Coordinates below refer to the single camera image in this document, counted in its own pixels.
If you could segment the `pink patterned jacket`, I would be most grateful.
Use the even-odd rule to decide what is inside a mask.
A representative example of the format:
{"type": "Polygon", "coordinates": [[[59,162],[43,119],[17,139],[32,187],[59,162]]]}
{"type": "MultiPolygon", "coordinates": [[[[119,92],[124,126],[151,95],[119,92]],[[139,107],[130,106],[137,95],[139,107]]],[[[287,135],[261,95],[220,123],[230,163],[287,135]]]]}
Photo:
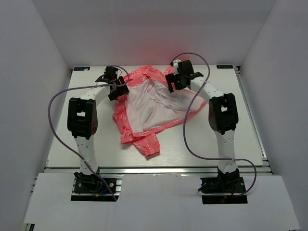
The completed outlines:
{"type": "Polygon", "coordinates": [[[137,68],[124,77],[129,93],[115,102],[113,120],[121,143],[132,143],[146,157],[160,153],[157,133],[182,123],[206,104],[192,90],[169,92],[165,76],[172,72],[171,66],[165,72],[151,65],[137,68]]]}

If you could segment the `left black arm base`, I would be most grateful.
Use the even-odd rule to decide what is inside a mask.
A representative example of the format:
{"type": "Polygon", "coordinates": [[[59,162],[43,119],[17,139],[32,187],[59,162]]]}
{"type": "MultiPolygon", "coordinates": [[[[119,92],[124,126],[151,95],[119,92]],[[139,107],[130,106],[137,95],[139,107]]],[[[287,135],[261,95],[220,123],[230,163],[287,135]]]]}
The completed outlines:
{"type": "Polygon", "coordinates": [[[98,178],[97,176],[90,174],[86,175],[83,173],[75,172],[74,173],[74,185],[72,190],[72,196],[77,197],[94,197],[95,199],[99,198],[112,198],[108,187],[115,197],[118,197],[120,194],[121,180],[120,178],[114,177],[103,177],[105,183],[98,178]]]}

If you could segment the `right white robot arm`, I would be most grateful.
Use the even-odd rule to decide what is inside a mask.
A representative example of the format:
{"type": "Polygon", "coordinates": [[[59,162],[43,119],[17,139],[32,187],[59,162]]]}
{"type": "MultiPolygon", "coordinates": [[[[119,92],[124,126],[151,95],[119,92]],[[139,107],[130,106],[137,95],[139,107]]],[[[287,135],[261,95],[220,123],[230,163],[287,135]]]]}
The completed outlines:
{"type": "Polygon", "coordinates": [[[239,122],[236,99],[233,93],[223,93],[208,81],[210,70],[204,77],[195,72],[190,60],[174,60],[170,64],[173,73],[166,75],[169,92],[189,88],[195,92],[184,120],[187,120],[193,102],[200,96],[208,104],[208,122],[215,133],[218,144],[218,172],[230,174],[237,170],[234,150],[234,134],[239,122]]]}

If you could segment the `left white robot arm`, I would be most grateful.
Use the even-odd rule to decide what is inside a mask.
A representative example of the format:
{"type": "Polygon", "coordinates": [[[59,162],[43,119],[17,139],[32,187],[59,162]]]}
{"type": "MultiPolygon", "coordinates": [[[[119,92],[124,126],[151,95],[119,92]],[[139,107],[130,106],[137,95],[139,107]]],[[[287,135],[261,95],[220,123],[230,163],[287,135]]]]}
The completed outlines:
{"type": "Polygon", "coordinates": [[[129,93],[128,87],[118,71],[122,67],[107,66],[103,75],[95,81],[96,85],[90,87],[79,98],[72,97],[68,104],[67,128],[71,132],[77,144],[80,157],[79,171],[85,175],[99,172],[94,150],[94,134],[98,129],[97,106],[108,98],[115,101],[129,93]]]}

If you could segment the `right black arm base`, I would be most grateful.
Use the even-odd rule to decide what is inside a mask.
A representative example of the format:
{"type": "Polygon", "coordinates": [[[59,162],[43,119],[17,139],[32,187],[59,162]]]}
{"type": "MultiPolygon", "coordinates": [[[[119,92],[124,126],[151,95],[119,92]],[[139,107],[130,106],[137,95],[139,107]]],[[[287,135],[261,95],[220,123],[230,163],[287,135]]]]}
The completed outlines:
{"type": "Polygon", "coordinates": [[[244,193],[246,190],[244,179],[240,177],[240,171],[222,173],[218,170],[216,177],[201,178],[201,187],[199,192],[209,193],[244,193]]]}

